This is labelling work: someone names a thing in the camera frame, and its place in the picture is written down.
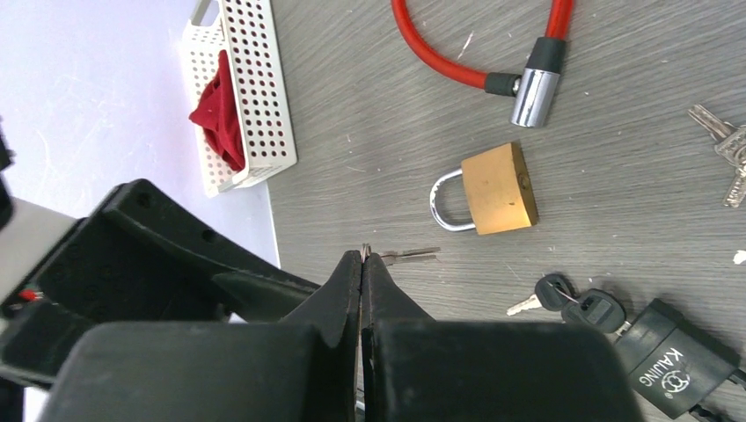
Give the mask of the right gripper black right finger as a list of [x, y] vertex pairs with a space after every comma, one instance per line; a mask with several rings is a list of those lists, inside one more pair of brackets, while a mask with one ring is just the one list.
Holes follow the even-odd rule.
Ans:
[[579, 324], [443, 321], [362, 262], [368, 421], [641, 421], [610, 341]]

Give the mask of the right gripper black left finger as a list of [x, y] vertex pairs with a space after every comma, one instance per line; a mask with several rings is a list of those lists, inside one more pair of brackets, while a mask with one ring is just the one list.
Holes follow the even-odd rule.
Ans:
[[352, 421], [362, 256], [276, 323], [111, 323], [62, 366], [44, 421]]

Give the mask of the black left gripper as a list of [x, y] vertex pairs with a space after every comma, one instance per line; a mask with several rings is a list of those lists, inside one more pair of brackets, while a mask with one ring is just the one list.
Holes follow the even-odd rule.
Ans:
[[147, 179], [116, 186], [101, 211], [119, 229], [76, 222], [3, 298], [2, 379], [53, 384], [75, 343], [99, 324], [224, 322], [225, 308], [246, 321], [277, 321], [319, 290], [221, 235]]

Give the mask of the black-headed key bunch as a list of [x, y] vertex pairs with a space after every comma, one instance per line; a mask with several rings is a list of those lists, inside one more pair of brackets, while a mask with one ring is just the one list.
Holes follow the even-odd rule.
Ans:
[[614, 295], [597, 288], [576, 293], [562, 273], [550, 273], [540, 278], [533, 293], [508, 308], [506, 315], [511, 317], [531, 309], [556, 312], [564, 323], [587, 325], [620, 337], [632, 327], [623, 304]]

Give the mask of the brass padlock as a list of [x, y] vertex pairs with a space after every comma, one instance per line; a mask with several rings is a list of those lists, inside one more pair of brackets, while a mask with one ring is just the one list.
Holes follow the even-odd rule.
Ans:
[[[472, 218], [468, 223], [450, 223], [437, 208], [440, 188], [456, 177], [463, 180]], [[431, 187], [429, 208], [437, 224], [449, 232], [474, 230], [484, 236], [536, 225], [538, 207], [520, 143], [508, 142], [466, 158], [459, 168], [442, 175]]]

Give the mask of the black Kaijing padlock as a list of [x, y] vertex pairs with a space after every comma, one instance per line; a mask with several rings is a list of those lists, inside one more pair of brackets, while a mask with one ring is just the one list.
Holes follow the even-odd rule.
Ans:
[[633, 390], [666, 417], [728, 421], [703, 406], [726, 381], [745, 387], [741, 355], [654, 299], [628, 325], [614, 346]]

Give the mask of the small silver key bunch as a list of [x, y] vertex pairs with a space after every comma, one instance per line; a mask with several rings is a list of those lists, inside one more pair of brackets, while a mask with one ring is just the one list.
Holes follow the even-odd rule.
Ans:
[[714, 152], [735, 169], [735, 176], [722, 201], [723, 206], [740, 207], [745, 199], [745, 126], [734, 126], [701, 104], [693, 105], [687, 113], [715, 140]]

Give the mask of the silver brass padlock keys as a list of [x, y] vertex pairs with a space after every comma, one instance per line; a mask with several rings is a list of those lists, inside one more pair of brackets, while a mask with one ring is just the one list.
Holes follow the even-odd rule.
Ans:
[[386, 266], [396, 264], [407, 264], [437, 259], [436, 254], [440, 252], [439, 247], [429, 247], [404, 251], [382, 251], [378, 256]]

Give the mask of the red cloth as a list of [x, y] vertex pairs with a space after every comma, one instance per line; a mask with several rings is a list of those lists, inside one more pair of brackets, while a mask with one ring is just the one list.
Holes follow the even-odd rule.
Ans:
[[209, 147], [233, 171], [245, 168], [235, 94], [227, 52], [218, 54], [218, 69], [203, 90], [189, 119], [201, 127]]

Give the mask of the white plastic basket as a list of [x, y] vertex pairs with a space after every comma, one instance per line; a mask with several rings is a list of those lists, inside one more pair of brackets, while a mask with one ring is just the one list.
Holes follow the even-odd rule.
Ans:
[[227, 68], [238, 113], [245, 168], [232, 170], [195, 129], [201, 178], [209, 198], [248, 188], [298, 161], [282, 61], [269, 1], [198, 1], [181, 41], [182, 72], [189, 101], [197, 106], [218, 71]]

